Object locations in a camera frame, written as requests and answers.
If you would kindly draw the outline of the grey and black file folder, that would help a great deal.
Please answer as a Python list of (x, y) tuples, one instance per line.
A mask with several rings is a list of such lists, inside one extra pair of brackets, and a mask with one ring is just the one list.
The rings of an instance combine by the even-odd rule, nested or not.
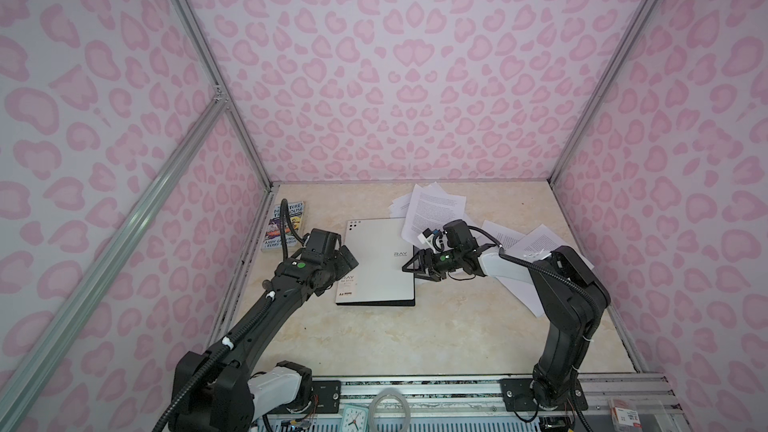
[(413, 257), (413, 246), (401, 237), (403, 218), (350, 220), (344, 244), (358, 266), (337, 283), (338, 306), (416, 305), (415, 278), (402, 266)]

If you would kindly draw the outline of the printed paper sheet corner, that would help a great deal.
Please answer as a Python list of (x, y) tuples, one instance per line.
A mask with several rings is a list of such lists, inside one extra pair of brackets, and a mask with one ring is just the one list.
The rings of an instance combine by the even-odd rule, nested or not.
[(466, 198), (448, 194), (432, 186), (415, 185), (411, 193), (401, 237), (407, 243), (423, 247), (418, 236), (426, 229), (440, 230), (453, 220), (465, 216)]

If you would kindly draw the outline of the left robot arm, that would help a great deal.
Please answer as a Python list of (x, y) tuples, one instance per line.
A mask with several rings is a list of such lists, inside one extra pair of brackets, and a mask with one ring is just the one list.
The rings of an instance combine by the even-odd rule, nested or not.
[(321, 295), (358, 266), (342, 246), (302, 248), (284, 259), (265, 292), (222, 338), (178, 362), (172, 399), (156, 431), (247, 431), (262, 414), (249, 387), (253, 370), (283, 324), (312, 295)]

